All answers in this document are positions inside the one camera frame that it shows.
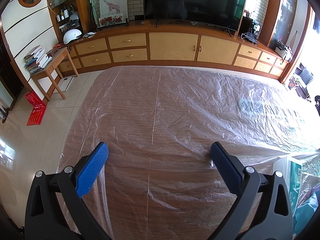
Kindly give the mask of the red floral picture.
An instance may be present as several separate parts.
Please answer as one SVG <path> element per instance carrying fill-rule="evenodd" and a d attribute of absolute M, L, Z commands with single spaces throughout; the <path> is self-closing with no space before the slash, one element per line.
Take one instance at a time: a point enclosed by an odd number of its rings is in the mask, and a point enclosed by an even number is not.
<path fill-rule="evenodd" d="M 101 27 L 107 27 L 116 24 L 125 23 L 125 18 L 123 14 L 110 15 L 106 17 L 99 18 L 99 24 Z"/>

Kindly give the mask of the giraffe picture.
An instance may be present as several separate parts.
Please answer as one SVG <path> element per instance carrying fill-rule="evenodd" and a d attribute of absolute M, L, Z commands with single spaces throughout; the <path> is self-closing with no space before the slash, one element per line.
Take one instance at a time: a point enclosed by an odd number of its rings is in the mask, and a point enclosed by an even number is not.
<path fill-rule="evenodd" d="M 127 0 L 99 0 L 100 17 L 123 15 L 128 18 Z"/>

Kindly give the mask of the white helmet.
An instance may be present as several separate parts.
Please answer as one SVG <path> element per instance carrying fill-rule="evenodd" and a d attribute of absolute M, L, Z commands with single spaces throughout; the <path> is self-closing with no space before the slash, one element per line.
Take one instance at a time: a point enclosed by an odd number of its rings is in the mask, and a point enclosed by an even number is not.
<path fill-rule="evenodd" d="M 63 43 L 69 44 L 70 42 L 79 39 L 81 36 L 82 32 L 79 29 L 71 29 L 64 34 Z"/>

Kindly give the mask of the long wooden tv cabinet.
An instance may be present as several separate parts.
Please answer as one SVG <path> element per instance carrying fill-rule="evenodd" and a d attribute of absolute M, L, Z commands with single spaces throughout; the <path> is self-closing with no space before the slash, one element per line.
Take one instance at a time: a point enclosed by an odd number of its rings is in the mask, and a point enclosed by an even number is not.
<path fill-rule="evenodd" d="M 64 59 L 64 75 L 115 66 L 183 66 L 232 70 L 280 79 L 288 65 L 275 51 L 204 24 L 142 25 L 133 22 L 80 38 L 68 45 L 73 64 Z"/>

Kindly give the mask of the stack of books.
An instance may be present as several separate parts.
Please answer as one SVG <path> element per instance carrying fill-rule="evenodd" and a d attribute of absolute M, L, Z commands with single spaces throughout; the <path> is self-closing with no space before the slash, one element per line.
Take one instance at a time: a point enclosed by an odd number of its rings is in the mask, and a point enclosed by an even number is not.
<path fill-rule="evenodd" d="M 43 70 L 47 64 L 52 60 L 52 56 L 49 56 L 42 45 L 34 47 L 24 57 L 24 68 L 33 75 Z"/>

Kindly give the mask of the large black television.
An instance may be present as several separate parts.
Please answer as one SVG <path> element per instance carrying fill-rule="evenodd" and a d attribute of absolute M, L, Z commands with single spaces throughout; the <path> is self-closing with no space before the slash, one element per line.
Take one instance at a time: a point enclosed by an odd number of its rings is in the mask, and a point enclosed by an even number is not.
<path fill-rule="evenodd" d="M 179 20 L 237 31 L 246 0 L 143 0 L 146 20 Z"/>

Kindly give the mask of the red paper bag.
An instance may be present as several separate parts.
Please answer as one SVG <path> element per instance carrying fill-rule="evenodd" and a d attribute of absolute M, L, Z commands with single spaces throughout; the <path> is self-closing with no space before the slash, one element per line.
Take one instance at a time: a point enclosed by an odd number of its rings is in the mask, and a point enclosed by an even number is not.
<path fill-rule="evenodd" d="M 27 93 L 24 97 L 33 107 L 27 122 L 27 126 L 40 125 L 46 111 L 46 104 L 37 96 L 35 92 Z"/>

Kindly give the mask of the green white box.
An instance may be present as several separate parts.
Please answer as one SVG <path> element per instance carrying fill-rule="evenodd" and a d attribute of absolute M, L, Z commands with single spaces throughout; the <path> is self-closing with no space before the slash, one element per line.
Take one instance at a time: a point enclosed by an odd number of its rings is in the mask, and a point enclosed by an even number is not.
<path fill-rule="evenodd" d="M 292 215 L 294 216 L 298 198 L 300 194 L 300 186 L 302 181 L 302 163 L 296 159 L 289 160 L 289 176 L 288 176 L 288 192 L 291 202 Z"/>

